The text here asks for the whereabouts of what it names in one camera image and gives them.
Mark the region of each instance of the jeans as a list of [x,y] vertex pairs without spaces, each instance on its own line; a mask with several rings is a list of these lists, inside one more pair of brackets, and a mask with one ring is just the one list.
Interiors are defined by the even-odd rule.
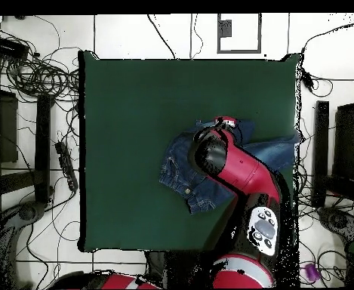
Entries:
[[[213,122],[197,121],[194,127],[173,139],[166,149],[161,165],[159,182],[179,193],[187,202],[191,214],[210,211],[235,194],[222,184],[199,174],[187,159],[194,133]],[[280,137],[267,142],[248,143],[254,131],[254,122],[236,119],[232,129],[234,143],[258,158],[273,171],[294,164],[294,145],[300,141],[297,131],[292,137]]]

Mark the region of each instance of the tangled wires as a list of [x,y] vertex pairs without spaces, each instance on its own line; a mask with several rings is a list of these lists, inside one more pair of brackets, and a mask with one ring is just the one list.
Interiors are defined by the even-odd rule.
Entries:
[[[304,164],[304,159],[306,158],[306,156],[308,154],[309,145],[310,145],[311,139],[313,138],[313,135],[309,134],[309,132],[306,128],[306,123],[305,123],[304,119],[301,118],[300,120],[303,122],[303,126],[305,129],[305,132],[308,134],[308,137],[304,138],[302,141],[302,143],[306,143],[306,145],[307,145],[306,152],[305,152],[305,156],[302,159],[300,159],[300,161],[298,163],[298,170],[294,175],[294,179],[297,180],[297,183],[299,186],[298,191],[295,192],[295,194],[294,194],[294,197],[297,197],[297,199],[298,199],[299,219],[302,219],[307,216],[310,218],[310,220],[312,220],[312,222],[310,223],[310,225],[308,227],[303,228],[303,229],[299,229],[299,233],[301,236],[301,233],[308,230],[309,228],[311,228],[314,225],[315,221],[319,222],[320,220],[315,216],[315,214],[317,214],[317,208],[313,208],[310,204],[312,184],[309,181],[309,179],[314,178],[315,175],[308,174],[307,170],[306,170],[306,166]],[[351,205],[340,205],[340,203],[343,201],[343,197],[341,197],[341,196],[327,194],[326,197],[327,197],[327,199],[336,199],[336,201],[333,203],[332,207],[338,208],[338,209],[345,211],[345,212],[352,211],[354,209],[354,202],[352,202]],[[313,253],[313,251],[304,242],[299,241],[299,243],[305,249],[307,249],[307,251],[309,251],[309,253],[312,255],[312,260],[300,262],[300,275],[299,275],[299,277],[301,278],[300,283],[302,285],[309,285],[309,286],[315,287],[314,284],[316,283],[316,281],[312,281],[312,282],[308,281],[301,274],[302,271],[306,269],[305,268],[306,264],[315,265],[315,267],[320,275],[320,281],[322,282],[322,285],[326,288],[328,287],[327,282],[330,282],[333,279],[339,280],[340,283],[345,282],[345,277],[346,277],[346,269],[345,268],[338,267],[337,265],[334,265],[333,267],[324,267],[321,264],[322,257],[324,257],[326,255],[338,255],[338,256],[342,257],[344,260],[346,260],[345,255],[341,254],[340,252],[338,252],[336,250],[327,250],[327,251],[319,252],[318,256],[316,257],[316,255]]]
[[0,30],[1,33],[8,35],[5,39],[26,45],[28,47],[28,57],[26,60],[15,60],[0,54],[0,76],[5,73],[10,85],[2,84],[2,87],[10,90],[17,90],[30,97],[37,97],[39,94],[49,94],[58,101],[65,97],[77,98],[78,96],[78,69],[69,71],[68,67],[53,59],[53,55],[64,49],[78,49],[78,47],[63,47],[47,54],[42,59],[35,49],[33,43],[19,39],[14,35]]

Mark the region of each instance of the black cable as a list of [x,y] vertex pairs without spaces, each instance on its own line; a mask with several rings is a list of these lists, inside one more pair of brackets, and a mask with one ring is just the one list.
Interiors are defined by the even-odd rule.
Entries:
[[21,200],[18,202],[18,204],[20,205],[21,202],[28,196],[28,195],[31,195],[32,193],[34,193],[35,191],[31,191],[30,193],[28,193],[27,195],[25,195],[24,197],[21,198]]
[[[321,35],[326,35],[330,32],[335,32],[339,29],[346,29],[346,28],[349,28],[351,26],[354,26],[354,23],[348,23],[348,24],[345,24],[345,25],[342,25],[342,26],[338,26],[336,28],[333,28],[327,32],[323,32],[323,33],[319,33],[317,35],[314,35],[313,37],[309,38],[307,41],[306,41],[306,44],[303,46],[302,50],[301,50],[301,54],[304,54],[305,51],[306,51],[306,46],[308,45],[308,42],[310,42],[311,40],[313,40],[314,38],[317,38]],[[309,89],[309,91],[315,95],[316,97],[320,97],[320,98],[323,98],[323,97],[327,97],[330,95],[330,93],[332,92],[332,90],[334,89],[334,84],[332,83],[332,81],[354,81],[354,79],[329,79],[329,78],[323,78],[323,77],[317,77],[317,76],[313,76],[311,75],[310,73],[306,72],[304,69],[303,69],[303,75],[302,75],[302,80],[303,80],[303,83],[304,85]],[[319,80],[323,80],[323,81],[327,81],[327,82],[330,82],[331,84],[331,90],[325,94],[325,95],[318,95],[318,94],[315,94],[314,93],[314,90],[316,90],[314,88],[314,85],[313,85],[313,82],[316,81],[318,83],[318,87],[319,87]]]
[[29,241],[30,241],[30,238],[32,238],[33,229],[34,229],[33,225],[34,225],[34,224],[32,224],[32,229],[31,229],[30,234],[29,234],[29,237],[28,237],[28,239],[27,239],[27,241],[26,241],[26,248],[28,249],[28,252],[29,252],[35,259],[37,259],[38,261],[41,261],[41,262],[46,266],[46,268],[47,268],[47,270],[45,271],[45,275],[41,278],[40,282],[38,283],[37,287],[35,288],[35,290],[38,290],[38,288],[40,288],[41,283],[44,281],[45,277],[46,277],[47,274],[48,274],[49,266],[48,266],[48,264],[47,264],[45,261],[43,261],[41,258],[37,257],[37,256],[36,256],[35,254],[33,254],[32,251],[30,250]]
[[149,19],[150,23],[154,26],[156,32],[158,33],[159,37],[161,38],[161,40],[163,41],[163,43],[168,47],[168,50],[170,50],[171,54],[173,55],[173,58],[175,59],[175,54],[174,52],[171,50],[171,48],[169,47],[168,43],[163,39],[161,33],[159,32],[158,28],[156,27],[156,25],[154,24],[154,22],[151,20],[151,18],[149,17],[149,14],[147,14],[147,18]]
[[[71,196],[70,196],[66,201],[61,202],[60,204],[54,206],[54,207],[56,208],[56,207],[58,207],[59,205],[64,204],[64,206],[61,208],[60,212],[56,215],[56,217],[54,218],[54,220],[57,219],[57,217],[61,214],[61,212],[62,212],[63,209],[65,208],[65,205],[66,205],[66,204],[68,203],[68,201],[71,200],[74,196],[75,196],[75,193],[72,193]],[[29,244],[31,244],[32,242],[34,242],[44,231],[46,231],[47,228],[49,228],[50,225],[52,225],[52,222],[50,222],[36,237],[34,237],[33,240],[32,240]],[[26,248],[26,246],[23,247],[21,250],[19,250],[18,253],[16,254],[16,256],[18,256],[25,248]]]
[[202,40],[202,38],[199,36],[199,34],[197,33],[197,31],[195,30],[195,25],[197,24],[197,18],[198,18],[198,14],[195,16],[195,22],[194,22],[194,28],[193,28],[193,29],[194,29],[194,33],[195,33],[195,34],[197,35],[197,37],[199,37],[199,39],[201,40],[201,47],[200,47],[200,49],[199,49],[199,52],[197,52],[196,54],[194,54],[194,56],[191,57],[191,55],[190,55],[190,59],[194,59],[197,54],[200,54],[201,51],[202,51],[202,48],[203,48],[203,46],[204,46],[204,41]]
[[[319,256],[318,256],[318,259],[316,261],[316,265],[318,266],[318,270],[320,270],[320,259],[322,258],[322,256],[328,254],[328,253],[334,253],[336,255],[339,255],[341,256],[344,260],[346,260],[346,256],[345,255],[342,255],[340,252],[336,251],[336,250],[326,250],[324,252],[322,252]],[[337,275],[334,275],[333,273],[329,272],[328,270],[326,270],[325,268],[322,268],[323,271],[327,272],[328,275],[330,276],[330,279],[331,279],[331,276],[339,279],[340,281],[344,282],[344,277],[343,277],[343,274],[342,274],[342,271],[340,268],[338,268],[337,266],[334,266],[334,272],[337,274]],[[320,280],[322,281],[322,284],[324,285],[325,288],[328,288],[327,284],[325,283],[325,278],[324,276],[322,275],[322,273],[320,272]]]
[[317,38],[317,37],[319,37],[319,36],[321,36],[321,35],[327,35],[328,33],[334,32],[334,31],[338,31],[339,29],[346,29],[346,28],[349,28],[349,27],[351,27],[351,26],[354,26],[354,22],[353,22],[353,23],[348,23],[348,24],[345,24],[345,25],[342,25],[342,26],[338,26],[338,27],[333,28],[333,29],[331,29],[331,30],[329,30],[329,31],[326,31],[326,32],[324,32],[324,33],[319,33],[318,35],[314,35],[313,37],[309,38],[309,39],[306,41],[306,44],[304,45],[304,47],[303,47],[301,53],[304,54],[304,52],[306,51],[306,46],[308,45],[308,42],[310,42],[310,41],[313,40],[314,38]]
[[58,41],[59,41],[59,48],[58,48],[58,49],[60,49],[60,34],[59,34],[59,32],[57,31],[56,26],[55,26],[52,22],[47,21],[46,19],[42,19],[42,18],[39,17],[39,16],[35,16],[35,17],[38,18],[38,19],[40,19],[40,20],[42,20],[42,21],[45,21],[46,23],[51,24],[51,25],[54,27],[54,29],[56,30],[56,33],[57,33]]

